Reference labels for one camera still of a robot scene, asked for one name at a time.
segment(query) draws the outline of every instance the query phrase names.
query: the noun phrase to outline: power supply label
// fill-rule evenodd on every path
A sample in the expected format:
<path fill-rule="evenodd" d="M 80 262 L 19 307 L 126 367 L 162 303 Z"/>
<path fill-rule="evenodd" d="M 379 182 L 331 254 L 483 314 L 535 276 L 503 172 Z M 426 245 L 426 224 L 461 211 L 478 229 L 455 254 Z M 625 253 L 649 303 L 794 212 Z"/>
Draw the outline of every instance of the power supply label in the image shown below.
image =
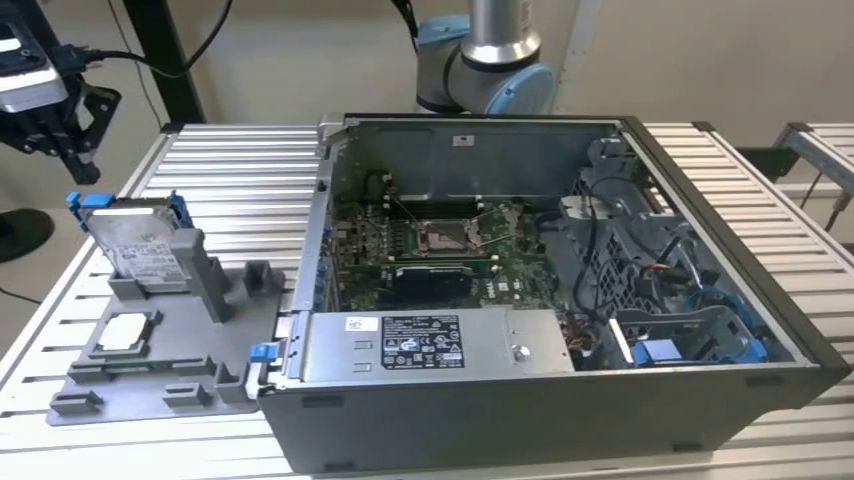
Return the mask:
<path fill-rule="evenodd" d="M 386 370 L 463 368 L 463 336 L 457 315 L 383 317 Z"/>

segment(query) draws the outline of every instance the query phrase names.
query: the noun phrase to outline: blue latch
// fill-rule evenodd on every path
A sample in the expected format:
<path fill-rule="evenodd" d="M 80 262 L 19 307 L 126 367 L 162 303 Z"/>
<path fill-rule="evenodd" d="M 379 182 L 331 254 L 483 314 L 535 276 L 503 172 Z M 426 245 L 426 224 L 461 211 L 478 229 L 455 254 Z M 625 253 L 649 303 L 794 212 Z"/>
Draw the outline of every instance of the blue latch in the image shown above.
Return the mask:
<path fill-rule="evenodd" d="M 273 363 L 279 358 L 278 343 L 257 343 L 250 349 L 250 362 Z"/>
<path fill-rule="evenodd" d="M 170 207 L 172 207 L 182 228 L 194 228 L 192 218 L 187 210 L 187 202 L 184 201 L 184 197 L 175 193 L 175 190 L 172 190 L 172 194 L 170 195 Z"/>
<path fill-rule="evenodd" d="M 84 233 L 90 232 L 90 229 L 83 223 L 83 217 L 80 216 L 80 192 L 71 192 L 66 197 L 66 204 L 68 205 L 68 211 L 78 219 L 78 225 L 80 225 L 80 229 Z"/>
<path fill-rule="evenodd" d="M 82 208 L 107 208 L 116 201 L 112 193 L 90 193 L 80 202 Z"/>

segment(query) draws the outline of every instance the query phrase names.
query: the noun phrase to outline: metal rail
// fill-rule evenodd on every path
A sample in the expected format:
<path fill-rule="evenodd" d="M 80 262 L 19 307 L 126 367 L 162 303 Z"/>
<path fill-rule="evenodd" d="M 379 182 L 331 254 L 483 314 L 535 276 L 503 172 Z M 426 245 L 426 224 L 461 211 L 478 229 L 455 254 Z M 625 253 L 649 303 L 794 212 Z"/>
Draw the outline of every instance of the metal rail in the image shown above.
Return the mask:
<path fill-rule="evenodd" d="M 692 124 L 649 127 L 760 261 L 854 363 L 850 255 L 717 133 L 701 132 Z M 207 232 L 206 245 L 224 263 L 269 259 L 294 278 L 318 165 L 315 147 L 314 127 L 188 126 L 179 135 L 160 137 L 123 194 L 162 195 L 180 187 L 196 223 Z M 293 475 L 261 413 L 60 428 L 46 424 L 48 401 L 106 307 L 110 272 L 110 263 L 87 242 L 0 362 L 0 477 Z M 279 331 L 286 331 L 289 321 L 283 314 Z M 849 377 L 806 408 L 761 417 L 716 452 L 387 478 L 770 480 L 844 478 L 853 471 L 854 377 Z"/>
<path fill-rule="evenodd" d="M 854 195 L 854 124 L 790 123 L 776 146 L 792 148 Z"/>

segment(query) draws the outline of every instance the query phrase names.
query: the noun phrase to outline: wire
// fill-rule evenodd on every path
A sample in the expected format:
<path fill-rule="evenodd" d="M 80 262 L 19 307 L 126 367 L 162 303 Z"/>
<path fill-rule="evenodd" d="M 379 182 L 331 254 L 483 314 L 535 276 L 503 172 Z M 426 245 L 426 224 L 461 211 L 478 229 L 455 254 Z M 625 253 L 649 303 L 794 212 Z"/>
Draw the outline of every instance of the wire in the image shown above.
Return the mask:
<path fill-rule="evenodd" d="M 92 50 L 90 51 L 88 61 L 96 62 L 107 58 L 122 58 L 122 59 L 132 60 L 138 63 L 142 63 L 151 69 L 152 72 L 155 72 L 158 75 L 163 77 L 182 78 L 184 75 L 190 73 L 190 70 L 192 69 L 194 65 L 202 58 L 202 55 L 204 55 L 204 52 L 207 51 L 208 47 L 214 43 L 214 40 L 216 39 L 216 35 L 219 34 L 219 31 L 222 30 L 223 25 L 226 24 L 226 20 L 228 19 L 228 14 L 231 12 L 232 4 L 234 4 L 234 0 L 226 0 L 226 5 L 223 6 L 223 11 L 219 15 L 219 19 L 216 20 L 216 24 L 214 25 L 214 29 L 211 30 L 211 33 L 208 34 L 208 37 L 204 39 L 204 42 L 202 42 L 199 49 L 190 56 L 190 60 L 187 60 L 187 63 L 184 64 L 184 66 L 178 72 L 175 73 L 167 72 L 166 70 L 159 68 L 156 65 L 152 65 L 146 57 L 132 52 L 123 52 L 122 50 Z"/>
<path fill-rule="evenodd" d="M 590 185 L 590 187 L 586 188 L 586 192 L 582 194 L 582 204 L 585 202 L 585 199 L 587 201 L 587 204 L 590 205 L 590 236 L 587 238 L 587 251 L 585 252 L 585 257 L 582 259 L 582 269 L 581 272 L 578 272 L 578 276 L 575 277 L 575 283 L 573 284 L 573 301 L 575 302 L 575 306 L 581 309 L 581 311 L 587 314 L 587 316 L 591 318 L 593 321 L 598 322 L 598 323 L 605 323 L 603 319 L 599 317 L 599 313 L 597 312 L 597 306 L 594 304 L 593 308 L 589 308 L 581 301 L 581 288 L 582 288 L 582 282 L 585 281 L 585 277 L 587 275 L 587 270 L 590 270 L 590 263 L 593 262 L 593 254 L 597 250 L 597 230 L 598 230 L 598 224 L 599 224 L 599 219 L 597 217 L 597 209 L 593 205 L 593 197 L 595 196 L 597 198 L 598 195 L 595 195 L 594 193 L 594 189 L 597 188 L 597 186 L 605 182 L 606 180 L 615 180 L 615 181 L 621 181 L 621 182 L 626 182 L 630 183 L 631 185 L 635 185 L 635 182 L 633 182 L 631 180 L 629 180 L 627 178 L 623 177 L 614 177 L 614 176 L 609 176 L 609 177 L 602 177 L 601 179 L 598 179 L 595 182 L 593 182 L 593 184 Z"/>
<path fill-rule="evenodd" d="M 411 0 L 391 0 L 393 5 L 401 12 L 403 23 L 410 31 L 410 40 L 413 42 L 413 50 L 418 53 L 418 21 L 415 20 L 415 10 L 413 9 Z"/>
<path fill-rule="evenodd" d="M 112 4 L 112 0 L 107 0 L 107 5 L 110 6 L 110 13 L 112 15 L 112 19 L 116 22 L 116 28 L 119 29 L 119 35 L 122 35 L 122 43 L 124 43 L 124 48 L 128 49 L 128 53 L 131 51 L 131 43 L 128 42 L 128 37 L 124 34 L 124 28 L 122 27 L 122 22 L 119 21 L 119 14 L 116 13 L 116 7 Z M 151 101 L 151 95 L 148 94 L 148 87 L 146 86 L 146 80 L 143 79 L 143 69 L 139 66 L 139 63 L 134 63 L 134 68 L 136 68 L 136 78 L 139 78 L 139 84 L 143 87 L 143 95 L 146 96 L 146 101 L 148 102 L 148 108 L 151 108 L 151 113 L 158 119 L 158 129 L 163 128 L 163 119 L 160 118 L 160 114 L 158 113 L 158 109 L 155 108 L 155 104 Z"/>
<path fill-rule="evenodd" d="M 804 195 L 804 200 L 801 200 L 801 209 L 804 209 L 804 207 L 806 206 L 806 202 L 810 200 L 810 197 L 813 196 L 813 190 L 816 190 L 816 185 L 818 185 L 818 181 L 822 179 L 824 173 L 818 172 L 818 175 L 816 175 L 816 180 L 813 180 L 813 184 L 810 185 L 810 188 L 806 190 L 806 195 Z"/>
<path fill-rule="evenodd" d="M 8 295 L 12 298 L 18 298 L 19 300 L 24 300 L 26 302 L 35 303 L 36 305 L 42 305 L 42 302 L 39 300 L 36 300 L 35 298 L 30 298 L 26 295 L 22 295 L 22 294 L 15 293 L 15 292 L 10 292 L 3 287 L 0 287 L 0 293 L 3 293 L 4 295 Z"/>
<path fill-rule="evenodd" d="M 738 300 L 738 298 L 736 298 L 733 295 L 730 295 L 728 292 L 725 292 L 720 288 L 706 287 L 706 288 L 701 288 L 694 293 L 692 293 L 688 297 L 685 297 L 685 302 L 682 303 L 682 310 L 685 310 L 686 312 L 692 312 L 696 310 L 696 308 L 693 308 L 692 302 L 701 295 L 720 295 L 721 297 L 724 297 L 724 299 L 728 302 L 730 302 L 730 304 L 736 308 L 736 311 L 738 313 L 740 318 L 742 319 L 742 322 L 745 322 L 745 324 L 748 325 L 748 329 L 753 328 L 753 321 L 750 319 L 750 315 L 748 314 L 748 309 L 745 308 L 745 305 Z"/>
<path fill-rule="evenodd" d="M 830 219 L 828 220 L 828 225 L 825 225 L 825 231 L 830 232 L 830 229 L 837 224 L 837 218 L 840 217 L 840 210 L 834 210 L 830 214 Z"/>

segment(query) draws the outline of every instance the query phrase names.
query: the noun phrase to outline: black cable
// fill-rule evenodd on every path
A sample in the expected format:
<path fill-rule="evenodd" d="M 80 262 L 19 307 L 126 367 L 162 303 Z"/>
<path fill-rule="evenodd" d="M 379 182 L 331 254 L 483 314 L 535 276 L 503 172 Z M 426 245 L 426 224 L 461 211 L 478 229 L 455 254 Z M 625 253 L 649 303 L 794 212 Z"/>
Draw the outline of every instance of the black cable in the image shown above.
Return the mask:
<path fill-rule="evenodd" d="M 222 30 L 223 25 L 226 24 L 226 19 L 228 18 L 228 13 L 231 12 L 232 4 L 234 4 L 234 0 L 226 0 L 226 5 L 223 6 L 223 11 L 220 13 L 219 19 L 216 20 L 216 24 L 214 25 L 214 29 L 211 30 L 208 37 L 204 39 L 204 42 L 202 42 L 199 49 L 190 56 L 190 60 L 187 60 L 187 63 L 182 67 L 180 71 L 175 73 L 167 72 L 166 70 L 159 68 L 156 65 L 152 65 L 151 62 L 148 62 L 148 59 L 146 57 L 132 52 L 123 52 L 122 50 L 92 50 L 90 51 L 88 61 L 98 62 L 107 58 L 123 58 L 126 60 L 132 60 L 138 63 L 142 63 L 151 69 L 152 72 L 155 72 L 158 75 L 163 77 L 167 77 L 167 78 L 183 77 L 190 73 L 190 70 L 192 69 L 199 59 L 202 58 L 202 55 L 204 55 L 206 50 L 211 46 L 211 43 L 214 43 L 214 40 L 216 39 L 216 35 L 219 34 L 219 31 Z"/>
<path fill-rule="evenodd" d="M 122 27 L 122 22 L 119 21 L 119 14 L 116 13 L 116 7 L 112 4 L 112 0 L 107 0 L 107 5 L 110 6 L 110 13 L 112 15 L 112 19 L 116 22 L 116 28 L 119 29 L 119 35 L 122 35 L 122 43 L 124 43 L 124 48 L 128 49 L 128 53 L 131 52 L 131 43 L 128 42 L 128 37 L 124 34 L 124 28 Z M 158 129 L 163 128 L 163 119 L 160 118 L 160 114 L 158 113 L 158 109 L 155 108 L 155 104 L 151 101 L 151 95 L 148 94 L 148 87 L 146 86 L 146 80 L 143 79 L 143 69 L 139 66 L 139 63 L 134 62 L 134 68 L 136 68 L 136 78 L 139 78 L 139 84 L 143 87 L 143 95 L 146 96 L 146 101 L 148 102 L 148 107 L 151 108 L 151 113 L 158 119 Z"/>
<path fill-rule="evenodd" d="M 677 235 L 674 235 L 674 237 L 670 240 L 670 243 L 667 244 L 667 246 L 665 247 L 665 250 L 662 251 L 661 255 L 655 258 L 655 263 L 667 263 L 667 257 L 670 256 L 670 254 L 675 250 L 677 245 L 679 245 L 681 241 L 682 241 L 682 239 Z"/>
<path fill-rule="evenodd" d="M 830 219 L 828 220 L 828 225 L 825 225 L 825 231 L 830 232 L 830 229 L 837 224 L 837 218 L 840 217 L 840 210 L 834 210 L 830 214 Z"/>
<path fill-rule="evenodd" d="M 8 295 L 12 298 L 18 298 L 19 300 L 24 300 L 26 302 L 35 303 L 36 305 L 42 305 L 42 302 L 39 300 L 36 300 L 35 298 L 30 298 L 26 295 L 20 295 L 20 294 L 18 294 L 15 292 L 10 292 L 3 287 L 0 287 L 0 293 L 3 293 L 4 295 Z"/>
<path fill-rule="evenodd" d="M 415 10 L 413 9 L 411 0 L 391 0 L 391 4 L 401 12 L 401 17 L 410 31 L 410 40 L 413 41 L 413 50 L 418 53 L 418 21 L 415 20 Z"/>
<path fill-rule="evenodd" d="M 822 179 L 822 176 L 822 172 L 818 172 L 818 175 L 816 175 L 816 180 L 813 180 L 813 185 L 810 185 L 810 188 L 806 191 L 806 195 L 804 195 L 804 200 L 801 200 L 801 209 L 804 209 L 804 207 L 806 206 L 806 202 L 813 196 L 813 190 L 816 190 L 816 185 L 818 185 L 818 181 Z"/>
<path fill-rule="evenodd" d="M 594 305 L 594 308 L 589 308 L 587 306 L 585 306 L 585 304 L 581 301 L 579 292 L 582 288 L 582 282 L 585 281 L 585 276 L 587 275 L 587 270 L 590 270 L 590 264 L 593 262 L 593 254 L 597 250 L 597 230 L 598 230 L 599 219 L 597 217 L 597 209 L 593 205 L 593 198 L 594 196 L 597 198 L 599 197 L 598 195 L 595 195 L 594 189 L 606 180 L 615 180 L 615 181 L 626 182 L 626 183 L 630 183 L 631 185 L 635 185 L 635 182 L 633 182 L 631 180 L 623 177 L 614 177 L 614 176 L 602 177 L 595 182 L 593 182 L 590 187 L 586 188 L 586 192 L 582 194 L 582 203 L 587 201 L 590 205 L 590 236 L 587 238 L 587 251 L 585 252 L 585 257 L 582 259 L 582 269 L 581 269 L 581 272 L 578 272 L 578 276 L 575 277 L 575 283 L 573 284 L 573 301 L 575 302 L 575 306 L 581 309 L 581 311 L 590 317 L 590 319 L 594 322 L 598 322 L 598 323 L 605 323 L 605 321 L 599 316 L 599 313 L 597 312 L 598 305 Z"/>

